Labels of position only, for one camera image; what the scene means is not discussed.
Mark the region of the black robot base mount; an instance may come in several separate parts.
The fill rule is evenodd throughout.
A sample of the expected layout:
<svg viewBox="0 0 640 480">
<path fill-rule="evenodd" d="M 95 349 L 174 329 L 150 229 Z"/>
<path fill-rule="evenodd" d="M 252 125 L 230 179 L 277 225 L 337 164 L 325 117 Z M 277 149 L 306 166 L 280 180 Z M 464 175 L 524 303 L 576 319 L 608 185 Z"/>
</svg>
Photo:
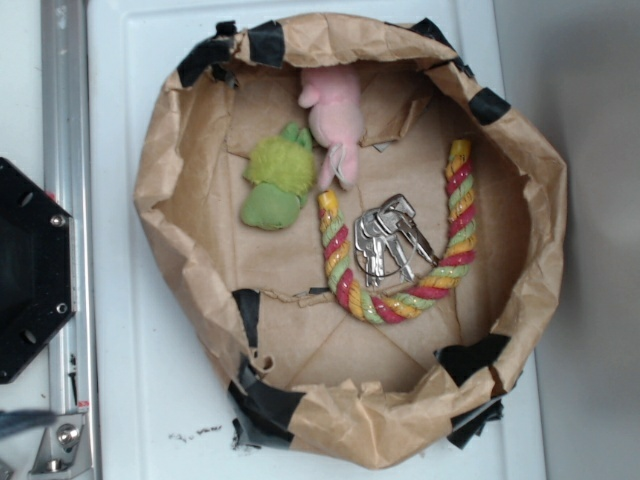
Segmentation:
<svg viewBox="0 0 640 480">
<path fill-rule="evenodd" d="M 13 382 L 75 313 L 72 217 L 1 160 L 1 383 Z"/>
</svg>

